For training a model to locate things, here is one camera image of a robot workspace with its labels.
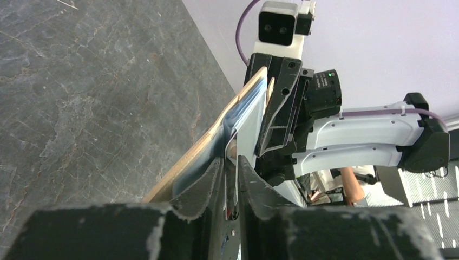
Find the wooden board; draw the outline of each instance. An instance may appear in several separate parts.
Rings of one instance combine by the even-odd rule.
[[[217,129],[221,126],[223,118],[230,109],[232,109],[240,100],[242,100],[249,92],[257,85],[260,79],[267,76],[267,68],[262,67],[248,82],[244,85],[242,90],[229,102],[223,109],[215,123],[210,129],[196,142],[188,152],[166,173],[166,175],[157,183],[152,190],[143,198],[144,203],[150,202],[167,202],[172,199],[172,186],[174,182],[180,177],[186,169],[192,165],[199,152],[202,151],[211,140],[215,137]]]

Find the cable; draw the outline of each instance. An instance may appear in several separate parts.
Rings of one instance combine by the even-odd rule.
[[[260,2],[260,0],[252,0],[250,4],[246,7],[244,12],[242,13],[241,17],[239,18],[238,26],[236,27],[236,48],[238,48],[239,56],[241,56],[242,61],[244,62],[245,65],[248,65],[248,60],[244,56],[244,53],[242,52],[242,47],[241,47],[241,41],[240,41],[240,34],[241,34],[241,28],[242,28],[242,23],[244,22],[245,17],[247,16],[248,12],[256,5],[256,3]]]
[[[242,23],[244,22],[245,17],[248,15],[248,12],[258,3],[260,0],[252,0],[250,4],[246,7],[244,12],[242,13],[241,17],[239,18],[238,26],[236,27],[236,48],[238,49],[239,56],[241,56],[242,61],[245,65],[248,65],[248,60],[245,57],[244,53],[242,52],[241,42],[240,42],[240,34]],[[372,111],[357,111],[357,112],[343,112],[342,116],[365,116],[365,115],[386,115],[386,114],[423,114],[430,116],[431,118],[438,119],[443,126],[447,129],[445,121],[438,116],[437,114],[420,108],[401,108],[401,109],[385,109],[385,110],[372,110]]]
[[[448,169],[448,165],[445,167],[445,173],[443,176],[441,175],[438,175],[437,174],[437,171],[435,172],[424,172],[424,176],[426,176],[427,178],[445,178],[446,176],[448,176],[449,174],[449,169]]]
[[[420,109],[420,108],[406,108],[405,113],[407,114],[422,114],[428,115],[431,118],[435,118],[447,129],[445,121],[434,112]],[[346,116],[367,116],[367,115],[388,115],[388,114],[403,114],[403,109],[385,109],[385,110],[370,110],[370,111],[355,111],[355,112],[343,112],[342,117]]]

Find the black plastic part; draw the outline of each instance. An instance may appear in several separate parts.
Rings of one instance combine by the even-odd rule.
[[[305,108],[304,102],[301,103],[300,114],[298,116],[297,127],[295,129],[294,140],[296,142],[297,153],[306,152],[307,136],[313,130],[315,119]]]
[[[297,123],[298,123],[299,116],[301,114],[301,108],[304,107],[304,105],[303,105],[303,96],[304,96],[305,91],[309,87],[309,80],[310,80],[310,78],[308,78],[306,76],[300,76],[299,79],[298,79],[298,83],[297,83],[297,86],[296,86],[296,94],[295,94],[294,100],[292,102],[292,106],[294,106],[294,110],[295,110],[295,115],[293,117],[292,128],[291,128],[290,133],[289,133],[288,143],[283,148],[277,150],[282,155],[292,155],[293,153],[295,153],[297,151],[297,138],[296,138],[296,135],[300,134],[297,131],[297,129],[298,129]]]
[[[292,138],[299,105],[295,104],[301,60],[254,53],[246,71],[247,82],[261,67],[268,68],[268,81],[275,78],[271,99],[261,124],[257,156],[283,148]]]
[[[238,172],[242,259],[441,259],[408,209],[304,209],[261,180],[245,157]]]
[[[443,259],[459,259],[459,248],[440,248]]]
[[[236,259],[239,245],[245,260],[441,259],[424,223],[408,209],[304,209],[277,193],[242,156],[239,217],[225,221],[223,163],[215,159],[170,204],[38,210],[4,259]]]
[[[343,100],[336,70],[315,73],[304,94],[304,102],[315,119],[339,113]]]
[[[421,93],[408,93],[403,99],[407,104],[415,106],[415,108],[420,108],[424,110],[429,110],[429,104],[425,100],[424,96]],[[420,114],[422,119],[429,118],[428,115]]]
[[[408,147],[398,147],[402,159],[398,168],[423,173],[445,167],[449,161],[449,133],[438,119],[419,122],[424,130],[417,141]]]
[[[354,175],[356,176],[357,180],[360,180],[360,181],[363,181],[365,183],[368,183],[369,185],[374,185],[374,184],[376,184],[376,182],[378,182],[376,177],[371,175],[371,174],[363,175],[363,174],[359,174],[359,173],[354,173]]]
[[[459,159],[459,129],[453,130],[449,132],[449,159],[450,160],[457,160]]]
[[[38,210],[5,259],[237,259],[239,221],[226,221],[222,210],[223,164],[214,159],[169,204]]]
[[[312,14],[298,14],[295,34],[309,35],[312,25]]]
[[[280,185],[285,180],[294,180],[294,160],[290,155],[282,155],[277,150],[266,152],[257,159],[256,172],[271,186]]]
[[[258,16],[258,39],[261,42],[289,46],[295,33],[296,17],[272,12]]]

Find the camera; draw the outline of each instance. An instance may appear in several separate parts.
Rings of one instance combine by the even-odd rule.
[[[297,16],[296,4],[265,2],[258,16],[258,39],[265,43],[289,46],[295,34]]]

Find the ceiling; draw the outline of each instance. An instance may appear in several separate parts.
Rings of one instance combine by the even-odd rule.
[[[183,0],[222,71],[237,92],[245,66],[234,34],[249,0]],[[242,26],[250,56],[257,37],[258,3]],[[459,115],[459,1],[317,1],[305,68],[336,69],[343,107],[386,105],[421,92],[430,110]]]

